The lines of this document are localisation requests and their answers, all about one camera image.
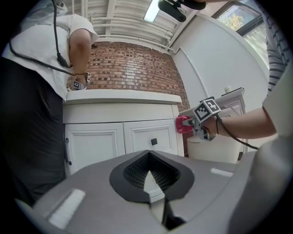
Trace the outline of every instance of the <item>striped sleeve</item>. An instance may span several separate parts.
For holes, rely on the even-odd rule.
[[[268,94],[272,91],[275,85],[280,80],[285,71],[286,65],[284,64],[280,53],[270,44],[266,39],[267,54],[269,57],[270,77],[269,77],[269,90]]]

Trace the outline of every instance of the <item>red brick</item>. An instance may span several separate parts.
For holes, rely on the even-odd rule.
[[[88,89],[132,89],[179,95],[180,111],[189,108],[183,82],[170,55],[135,44],[98,42],[87,71]],[[72,87],[73,79],[68,80]]]

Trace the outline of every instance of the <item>ceiling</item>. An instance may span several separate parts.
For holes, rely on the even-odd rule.
[[[163,11],[155,21],[143,18],[152,0],[64,0],[69,14],[85,16],[99,35],[97,41],[140,44],[167,52],[197,10],[182,5],[185,22],[178,22]]]

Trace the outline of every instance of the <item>hand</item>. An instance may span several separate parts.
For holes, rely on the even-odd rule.
[[[217,133],[216,120],[217,118],[215,116],[212,116],[208,118],[207,120],[205,120],[202,124],[202,126],[208,130],[209,134]]]

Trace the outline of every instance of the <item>white countertop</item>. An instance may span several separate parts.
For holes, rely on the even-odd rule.
[[[179,104],[180,96],[135,90],[79,90],[69,91],[63,105],[87,103],[154,103]]]

